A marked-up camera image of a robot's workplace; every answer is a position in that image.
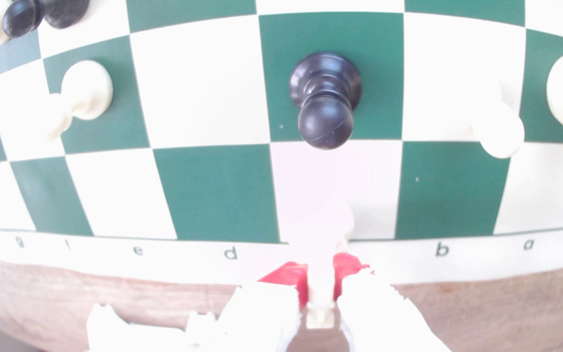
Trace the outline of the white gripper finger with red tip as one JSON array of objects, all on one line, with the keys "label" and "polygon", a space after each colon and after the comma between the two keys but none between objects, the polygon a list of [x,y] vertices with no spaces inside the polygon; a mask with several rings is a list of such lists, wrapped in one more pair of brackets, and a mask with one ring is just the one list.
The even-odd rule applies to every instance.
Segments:
[{"label": "white gripper finger with red tip", "polygon": [[286,262],[236,289],[218,321],[216,351],[286,351],[308,300],[307,264]]},{"label": "white gripper finger with red tip", "polygon": [[414,303],[357,257],[333,256],[340,329],[349,351],[450,351]]}]

